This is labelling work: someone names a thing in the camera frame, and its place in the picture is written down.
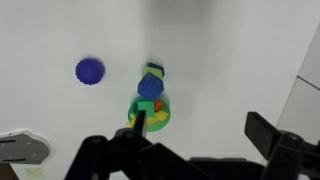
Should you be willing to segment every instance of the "stacked toy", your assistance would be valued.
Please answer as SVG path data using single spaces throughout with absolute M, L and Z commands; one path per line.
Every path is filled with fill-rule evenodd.
M 139 110 L 145 110 L 147 116 L 147 131 L 153 132 L 162 129 L 170 119 L 170 109 L 161 98 L 164 91 L 163 67 L 149 63 L 143 71 L 143 78 L 138 84 L 140 96 L 134 100 L 128 112 L 128 126 L 133 126 Z

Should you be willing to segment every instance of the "blue block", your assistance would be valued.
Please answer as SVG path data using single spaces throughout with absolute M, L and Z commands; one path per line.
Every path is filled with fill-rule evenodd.
M 161 70 L 162 71 L 162 76 L 164 76 L 164 68 L 162 66 L 159 66 L 159 65 L 156 65 L 156 64 L 153 64 L 153 63 L 148 63 L 147 66 L 149 66 L 151 68 L 155 68 L 155 69 Z
M 147 73 L 138 84 L 138 93 L 149 101 L 156 100 L 163 90 L 162 80 L 151 73 Z

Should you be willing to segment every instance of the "blue sphere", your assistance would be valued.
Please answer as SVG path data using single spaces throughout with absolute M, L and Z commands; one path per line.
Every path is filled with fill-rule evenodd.
M 97 84 L 103 78 L 105 67 L 101 61 L 94 58 L 81 60 L 76 67 L 77 78 L 87 85 Z

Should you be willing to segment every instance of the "green toy base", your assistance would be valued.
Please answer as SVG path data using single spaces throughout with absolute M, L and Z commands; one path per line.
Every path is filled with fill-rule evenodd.
M 147 132 L 159 131 L 160 129 L 164 128 L 168 124 L 168 122 L 170 120 L 171 112 L 170 112 L 170 109 L 169 109 L 168 105 L 163 101 L 163 99 L 161 99 L 161 98 L 158 98 L 158 99 L 163 102 L 161 110 L 163 110 L 166 113 L 168 113 L 168 116 L 166 117 L 166 119 L 164 121 L 158 121 L 158 122 L 156 122 L 154 124 L 147 125 Z M 134 106 L 137 106 L 139 101 L 148 101 L 148 100 L 143 98 L 142 96 L 139 96 L 133 101 L 133 103 L 130 106 L 130 109 L 128 111 L 128 121 L 129 122 L 131 121 L 130 114 L 133 114 L 134 116 L 136 116 L 136 113 L 134 112 L 133 109 L 134 109 Z

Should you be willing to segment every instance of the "white table surface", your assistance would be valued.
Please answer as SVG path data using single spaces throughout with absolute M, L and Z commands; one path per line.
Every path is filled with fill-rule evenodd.
M 29 129 L 52 144 L 40 166 L 63 179 L 81 141 L 124 127 L 142 68 L 165 67 L 172 118 L 148 138 L 184 158 L 261 156 L 247 111 L 276 124 L 320 20 L 318 0 L 2 1 L 0 132 Z M 100 58 L 103 81 L 74 67 Z

